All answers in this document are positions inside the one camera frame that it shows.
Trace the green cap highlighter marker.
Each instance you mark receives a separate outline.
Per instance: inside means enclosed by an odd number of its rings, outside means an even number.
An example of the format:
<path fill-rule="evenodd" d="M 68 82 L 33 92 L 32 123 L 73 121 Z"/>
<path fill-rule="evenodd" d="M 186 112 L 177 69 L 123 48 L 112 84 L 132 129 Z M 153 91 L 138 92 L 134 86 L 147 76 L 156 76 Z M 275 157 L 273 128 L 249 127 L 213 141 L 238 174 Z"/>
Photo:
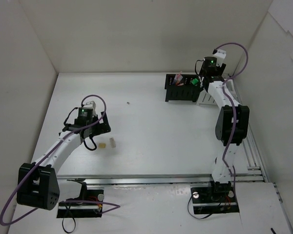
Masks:
<path fill-rule="evenodd" d="M 194 86 L 197 86 L 200 84 L 200 80 L 198 78 L 194 78 L 192 81 L 191 81 L 191 84 L 194 85 Z"/>

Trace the tan cork block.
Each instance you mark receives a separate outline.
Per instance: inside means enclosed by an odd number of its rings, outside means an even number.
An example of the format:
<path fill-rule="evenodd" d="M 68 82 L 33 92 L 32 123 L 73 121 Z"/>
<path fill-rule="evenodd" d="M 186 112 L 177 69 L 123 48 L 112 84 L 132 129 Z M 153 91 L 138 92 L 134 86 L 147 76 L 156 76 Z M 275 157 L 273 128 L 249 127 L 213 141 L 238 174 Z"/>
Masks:
<path fill-rule="evenodd" d="M 99 143 L 99 144 L 98 144 L 98 148 L 103 149 L 103 148 L 105 148 L 105 147 L 106 147 L 106 144 L 105 144 L 105 143 Z"/>

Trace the white eraser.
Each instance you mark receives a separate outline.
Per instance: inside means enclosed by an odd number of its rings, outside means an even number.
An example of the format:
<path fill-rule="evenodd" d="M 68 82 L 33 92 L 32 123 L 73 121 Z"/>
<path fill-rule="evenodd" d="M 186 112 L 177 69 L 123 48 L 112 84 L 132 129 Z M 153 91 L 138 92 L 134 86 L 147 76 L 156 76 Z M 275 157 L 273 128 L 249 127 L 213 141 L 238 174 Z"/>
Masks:
<path fill-rule="evenodd" d="M 115 139 L 114 139 L 113 137 L 111 137 L 111 138 L 109 139 L 109 141 L 110 141 L 110 145 L 111 145 L 111 147 L 112 147 L 112 148 L 115 148 L 115 147 L 116 147 L 116 141 L 115 141 Z"/>

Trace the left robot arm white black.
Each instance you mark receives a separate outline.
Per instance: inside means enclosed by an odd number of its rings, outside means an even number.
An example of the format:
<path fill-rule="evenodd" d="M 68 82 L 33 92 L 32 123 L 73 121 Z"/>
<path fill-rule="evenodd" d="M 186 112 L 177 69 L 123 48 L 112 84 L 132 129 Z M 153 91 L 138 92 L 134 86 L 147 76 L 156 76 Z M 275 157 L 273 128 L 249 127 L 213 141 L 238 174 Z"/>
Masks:
<path fill-rule="evenodd" d="M 19 168 L 17 203 L 52 210 L 57 203 L 72 200 L 81 205 L 87 201 L 85 182 L 79 179 L 58 181 L 57 174 L 68 157 L 85 139 L 109 133 L 111 128 L 105 112 L 93 114 L 92 107 L 80 107 L 73 124 L 65 124 L 58 140 L 39 159 Z"/>

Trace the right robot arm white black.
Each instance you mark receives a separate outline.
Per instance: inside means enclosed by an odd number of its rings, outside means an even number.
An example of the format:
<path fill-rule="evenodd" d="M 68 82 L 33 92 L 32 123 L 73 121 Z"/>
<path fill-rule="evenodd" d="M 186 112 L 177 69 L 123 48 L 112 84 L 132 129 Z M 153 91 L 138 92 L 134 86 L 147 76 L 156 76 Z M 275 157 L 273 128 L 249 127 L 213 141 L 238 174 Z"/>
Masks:
<path fill-rule="evenodd" d="M 210 186 L 206 189 L 207 197 L 217 202 L 225 199 L 229 193 L 234 195 L 236 152 L 247 136 L 250 109 L 241 105 L 227 88 L 227 81 L 222 77 L 223 63 L 216 56 L 204 57 L 202 66 L 196 75 L 201 89 L 208 93 L 219 108 L 215 125 L 215 136 L 222 143 L 224 150 L 215 159 Z"/>

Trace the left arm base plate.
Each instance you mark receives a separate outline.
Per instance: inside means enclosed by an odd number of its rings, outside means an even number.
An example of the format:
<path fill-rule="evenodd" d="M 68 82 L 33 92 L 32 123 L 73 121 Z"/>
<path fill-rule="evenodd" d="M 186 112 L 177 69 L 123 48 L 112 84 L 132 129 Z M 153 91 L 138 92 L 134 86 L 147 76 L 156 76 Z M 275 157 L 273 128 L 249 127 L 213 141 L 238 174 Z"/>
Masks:
<path fill-rule="evenodd" d="M 88 201 L 104 200 L 104 189 L 90 189 L 84 197 Z M 102 217 L 103 205 L 87 202 L 59 203 L 56 218 L 99 218 Z"/>

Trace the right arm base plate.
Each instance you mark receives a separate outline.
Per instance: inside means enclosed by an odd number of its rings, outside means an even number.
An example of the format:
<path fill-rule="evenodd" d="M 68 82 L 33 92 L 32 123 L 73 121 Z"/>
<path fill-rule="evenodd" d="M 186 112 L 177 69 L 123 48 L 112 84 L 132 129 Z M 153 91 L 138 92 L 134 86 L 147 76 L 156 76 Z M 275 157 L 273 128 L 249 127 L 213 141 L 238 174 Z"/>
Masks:
<path fill-rule="evenodd" d="M 211 182 L 208 185 L 190 188 L 189 203 L 194 215 L 207 218 L 215 214 L 239 213 L 237 198 L 230 183 Z"/>

